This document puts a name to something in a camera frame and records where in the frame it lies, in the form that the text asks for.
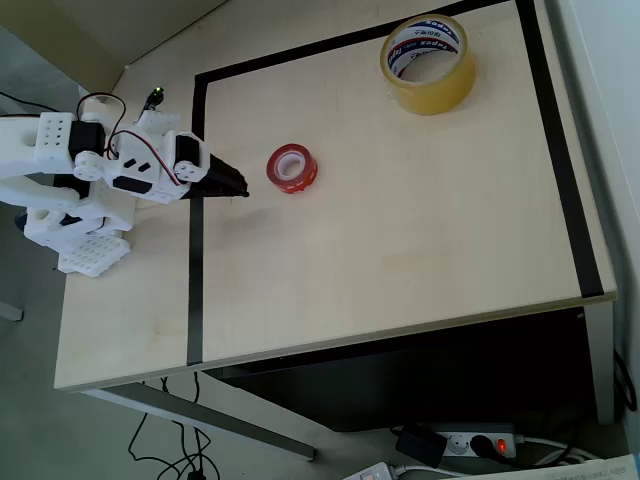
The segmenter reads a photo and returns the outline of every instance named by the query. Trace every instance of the white wall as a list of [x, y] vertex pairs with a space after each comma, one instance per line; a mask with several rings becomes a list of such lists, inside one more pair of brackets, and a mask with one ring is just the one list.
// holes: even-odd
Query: white wall
[[53, 0], [88, 37], [122, 65], [141, 57], [224, 1]]
[[[573, 73], [567, 76], [575, 81], [581, 140], [620, 288], [617, 346], [640, 387], [640, 2], [547, 3]], [[625, 426], [631, 451], [640, 451], [640, 416], [627, 414]]]
[[[3, 27], [0, 27], [0, 65], [0, 91], [58, 110], [75, 111], [80, 99], [78, 84]], [[40, 111], [0, 98], [0, 113]]]

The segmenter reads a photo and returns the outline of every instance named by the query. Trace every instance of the table leg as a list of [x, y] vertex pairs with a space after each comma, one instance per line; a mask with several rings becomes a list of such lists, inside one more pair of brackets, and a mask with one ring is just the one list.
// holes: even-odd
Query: table leg
[[613, 303], [584, 307], [598, 422], [613, 423]]
[[0, 302], [0, 318], [6, 318], [12, 322], [22, 320], [22, 310], [9, 304]]
[[185, 425], [201, 429], [217, 428], [226, 433], [240, 435], [292, 453], [304, 460], [313, 460], [315, 455], [315, 449], [310, 445], [139, 383], [90, 390], [85, 393]]

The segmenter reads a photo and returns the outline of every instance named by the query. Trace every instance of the black border line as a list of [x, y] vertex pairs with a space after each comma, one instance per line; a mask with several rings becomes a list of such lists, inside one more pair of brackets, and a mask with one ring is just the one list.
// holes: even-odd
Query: black border line
[[[204, 116], [208, 83], [198, 82], [193, 90], [191, 131], [204, 139]], [[202, 363], [203, 349], [203, 252], [204, 200], [189, 200], [189, 307], [187, 315], [187, 365]]]
[[542, 125], [547, 137], [549, 156], [560, 194], [564, 221], [569, 234], [580, 292], [582, 298], [598, 297], [604, 294], [602, 281], [591, 244], [587, 218], [582, 208], [580, 190], [573, 171], [567, 139], [562, 128], [562, 118], [558, 110], [551, 72], [544, 52], [536, 9], [531, 0], [516, 0], [516, 7], [529, 56]]
[[[424, 13], [453, 17], [507, 1], [510, 0], [461, 0]], [[535, 6], [532, 0], [515, 0], [515, 3], [567, 225], [580, 291], [583, 298], [603, 295], [600, 274], [562, 128], [562, 120], [553, 90]], [[210, 83], [384, 37], [389, 35], [398, 25], [417, 15], [419, 14], [196, 75], [191, 116], [193, 133], [204, 140], [207, 87]], [[190, 202], [187, 364], [193, 365], [202, 363], [204, 202], [202, 199], [192, 199]]]

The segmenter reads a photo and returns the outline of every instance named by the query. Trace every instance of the red wire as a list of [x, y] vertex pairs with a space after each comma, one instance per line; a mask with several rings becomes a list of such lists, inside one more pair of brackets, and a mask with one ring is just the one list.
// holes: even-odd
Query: red wire
[[151, 145], [149, 142], [147, 142], [143, 137], [141, 137], [140, 135], [138, 135], [135, 132], [132, 132], [131, 130], [118, 130], [116, 133], [114, 133], [112, 135], [112, 137], [115, 137], [116, 135], [120, 135], [121, 133], [128, 133], [129, 135], [133, 135], [134, 137], [136, 137], [138, 140], [142, 141], [147, 147], [149, 147], [149, 150], [151, 150], [151, 153], [153, 153], [153, 156], [156, 157], [156, 159], [158, 160], [158, 162], [160, 162], [160, 165], [162, 165], [162, 168], [164, 169], [165, 172], [167, 172], [167, 175], [169, 175], [169, 178], [171, 178], [171, 180], [173, 181], [173, 183], [176, 186], [180, 186], [180, 181], [176, 178], [176, 176], [173, 174], [173, 172], [171, 171], [171, 169], [167, 166], [166, 163], [164, 163], [164, 160], [162, 160], [162, 158], [160, 157], [160, 154], [158, 154], [158, 152], [156, 151], [155, 148], [153, 148], [153, 145]]

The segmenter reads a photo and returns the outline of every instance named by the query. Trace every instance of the plug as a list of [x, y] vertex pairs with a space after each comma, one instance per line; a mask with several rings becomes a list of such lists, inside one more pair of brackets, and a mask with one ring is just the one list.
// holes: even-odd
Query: plug
[[490, 458], [495, 460], [502, 456], [493, 448], [493, 442], [484, 435], [476, 435], [469, 442], [469, 446], [474, 453], [480, 458]]
[[187, 475], [187, 480], [207, 480], [202, 470], [193, 470]]

